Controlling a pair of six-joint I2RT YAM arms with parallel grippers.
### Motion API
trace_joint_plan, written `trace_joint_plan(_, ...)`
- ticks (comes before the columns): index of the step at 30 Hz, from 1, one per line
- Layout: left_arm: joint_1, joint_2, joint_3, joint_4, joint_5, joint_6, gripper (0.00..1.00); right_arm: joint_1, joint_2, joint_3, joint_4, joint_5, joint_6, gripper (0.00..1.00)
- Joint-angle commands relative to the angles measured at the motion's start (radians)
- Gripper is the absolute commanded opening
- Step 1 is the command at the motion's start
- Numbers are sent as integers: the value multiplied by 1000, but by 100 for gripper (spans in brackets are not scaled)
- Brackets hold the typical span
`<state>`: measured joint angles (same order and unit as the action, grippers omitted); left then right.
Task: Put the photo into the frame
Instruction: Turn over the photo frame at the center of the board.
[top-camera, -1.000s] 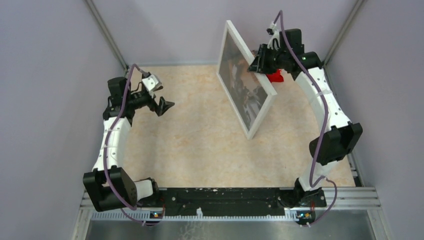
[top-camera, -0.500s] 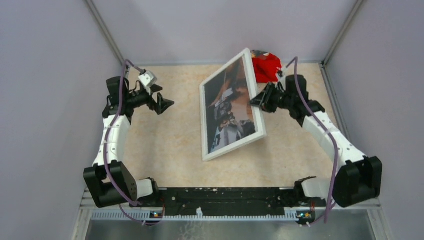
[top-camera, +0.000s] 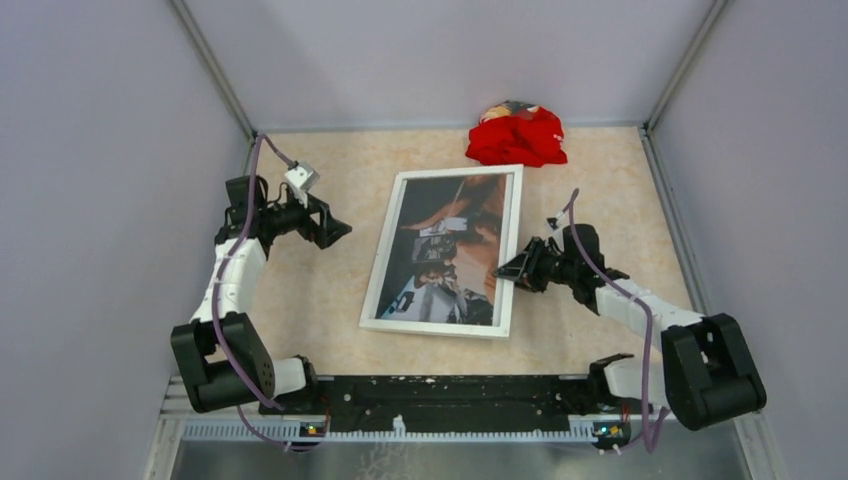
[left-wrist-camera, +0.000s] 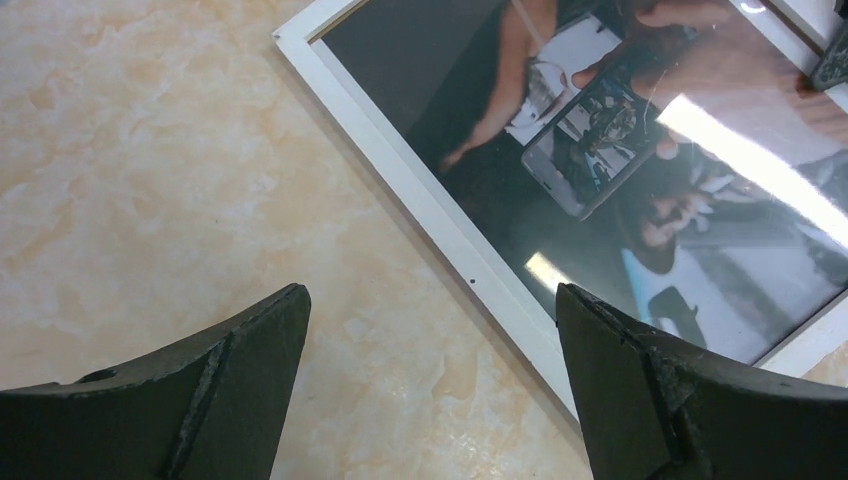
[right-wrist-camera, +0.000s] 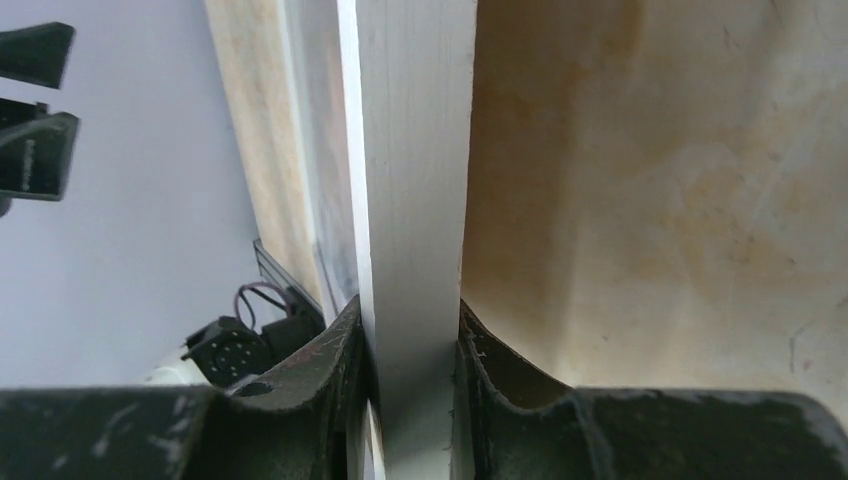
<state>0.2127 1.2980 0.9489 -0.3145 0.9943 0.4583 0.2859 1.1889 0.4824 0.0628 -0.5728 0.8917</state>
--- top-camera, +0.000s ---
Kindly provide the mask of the printed photo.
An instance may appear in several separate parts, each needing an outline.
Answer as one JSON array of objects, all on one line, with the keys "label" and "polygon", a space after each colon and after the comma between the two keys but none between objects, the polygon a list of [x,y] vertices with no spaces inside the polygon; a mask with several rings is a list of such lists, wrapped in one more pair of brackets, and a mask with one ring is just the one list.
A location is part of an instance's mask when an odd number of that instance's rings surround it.
[{"label": "printed photo", "polygon": [[373,318],[494,325],[508,174],[413,178]]}]

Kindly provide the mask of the wooden picture frame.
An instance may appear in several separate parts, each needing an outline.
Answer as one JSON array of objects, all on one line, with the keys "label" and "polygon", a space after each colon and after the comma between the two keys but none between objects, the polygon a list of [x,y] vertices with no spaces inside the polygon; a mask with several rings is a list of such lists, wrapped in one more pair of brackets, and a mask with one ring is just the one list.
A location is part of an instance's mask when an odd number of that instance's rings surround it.
[{"label": "wooden picture frame", "polygon": [[514,287],[496,270],[518,252],[523,176],[520,165],[398,174],[360,327],[508,337]]}]

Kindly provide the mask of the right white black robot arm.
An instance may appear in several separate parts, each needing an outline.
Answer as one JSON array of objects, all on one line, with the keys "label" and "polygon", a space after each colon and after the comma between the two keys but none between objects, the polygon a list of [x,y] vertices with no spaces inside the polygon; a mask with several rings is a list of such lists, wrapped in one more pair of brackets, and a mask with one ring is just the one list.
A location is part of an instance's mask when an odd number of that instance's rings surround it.
[{"label": "right white black robot arm", "polygon": [[675,306],[607,267],[589,224],[561,233],[560,238],[532,238],[496,270],[496,277],[534,293],[551,283],[566,286],[579,304],[641,335],[661,355],[658,362],[632,354],[595,362],[586,385],[594,409],[612,412],[626,398],[646,400],[698,431],[766,406],[765,386],[733,316]]}]

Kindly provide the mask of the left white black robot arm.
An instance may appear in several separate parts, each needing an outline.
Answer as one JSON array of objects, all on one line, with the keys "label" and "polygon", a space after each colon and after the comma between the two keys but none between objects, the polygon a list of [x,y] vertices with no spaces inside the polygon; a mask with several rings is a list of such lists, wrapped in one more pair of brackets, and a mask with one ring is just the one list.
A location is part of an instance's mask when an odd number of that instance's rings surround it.
[{"label": "left white black robot arm", "polygon": [[171,348],[194,411],[207,413],[254,401],[278,410],[281,400],[297,413],[319,404],[314,366],[301,355],[272,359],[249,317],[258,280],[274,241],[295,232],[327,249],[352,231],[313,195],[299,200],[288,187],[283,199],[267,198],[256,176],[226,183],[230,201],[214,238],[213,272],[199,307],[173,328]]}]

